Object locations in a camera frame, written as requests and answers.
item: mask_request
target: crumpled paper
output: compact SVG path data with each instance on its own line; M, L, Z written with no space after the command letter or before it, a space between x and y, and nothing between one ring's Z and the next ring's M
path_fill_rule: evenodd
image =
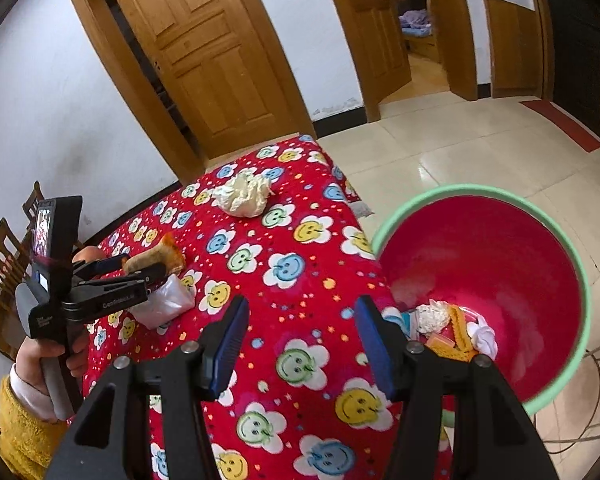
M483 316L478 316L478 323L470 321L466 324L466 332L471 338L474 348L481 354L488 355L492 360L498 354L498 344L496 343L496 333Z
M446 301L429 300L429 304L416 307L418 313L418 332L429 334L440 332L449 324L449 304Z
M245 173L237 174L213 191L213 197L222 211L246 218L261 215L271 194L267 177Z

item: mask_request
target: yellow fuzzy sleeve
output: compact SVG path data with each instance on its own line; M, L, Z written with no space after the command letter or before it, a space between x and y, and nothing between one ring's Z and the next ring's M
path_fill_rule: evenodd
M13 395L9 377L0 383L0 456L25 480L42 480L66 433L64 421L51 424L31 415Z

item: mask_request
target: person's hand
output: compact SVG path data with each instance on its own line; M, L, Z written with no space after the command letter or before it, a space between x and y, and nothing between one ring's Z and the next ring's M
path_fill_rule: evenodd
M66 366L73 377L79 378L87 371L89 334L83 332L74 341L74 354L66 360ZM64 346L48 339L30 339L26 337L16 356L16 373L19 378L48 396L45 378L42 375L40 358L59 357L64 354Z

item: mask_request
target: trash bin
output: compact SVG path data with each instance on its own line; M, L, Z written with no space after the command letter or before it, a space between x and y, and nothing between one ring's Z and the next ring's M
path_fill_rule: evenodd
M429 299L484 316L496 364L532 415L574 375L589 338L590 293L571 241L502 189L443 186L407 202L373 238L401 310ZM453 425L453 399L444 402Z

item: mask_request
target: small screen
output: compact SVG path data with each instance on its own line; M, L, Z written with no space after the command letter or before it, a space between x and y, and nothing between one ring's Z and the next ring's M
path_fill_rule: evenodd
M36 219L36 235L33 240L33 252L36 256L48 256L50 222L51 209L39 209Z
M49 292L49 282L40 272L38 273L38 281L40 282L40 285L42 285L42 287Z

